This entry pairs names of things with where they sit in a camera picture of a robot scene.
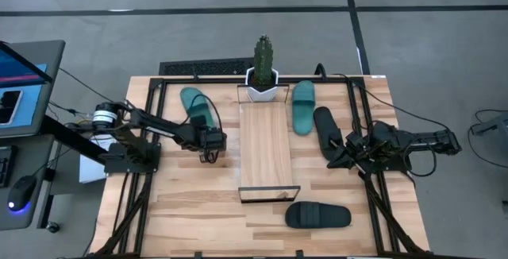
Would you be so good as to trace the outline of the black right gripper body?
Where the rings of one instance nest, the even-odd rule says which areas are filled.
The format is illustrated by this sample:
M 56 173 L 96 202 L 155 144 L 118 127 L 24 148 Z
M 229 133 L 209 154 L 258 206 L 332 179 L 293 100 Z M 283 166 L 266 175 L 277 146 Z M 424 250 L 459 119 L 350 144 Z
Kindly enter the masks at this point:
M 346 136 L 345 149 L 347 164 L 359 164 L 360 162 L 372 164 L 374 162 L 373 146 L 368 137 L 361 137 L 358 133 L 351 132 Z

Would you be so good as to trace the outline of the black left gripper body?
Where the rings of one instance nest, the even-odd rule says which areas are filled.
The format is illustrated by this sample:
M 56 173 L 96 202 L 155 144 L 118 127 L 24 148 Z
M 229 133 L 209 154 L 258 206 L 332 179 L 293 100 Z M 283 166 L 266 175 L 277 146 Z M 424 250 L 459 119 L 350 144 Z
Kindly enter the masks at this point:
M 197 150 L 205 151 L 225 151 L 227 144 L 227 134 L 217 127 L 201 126 L 197 128 Z

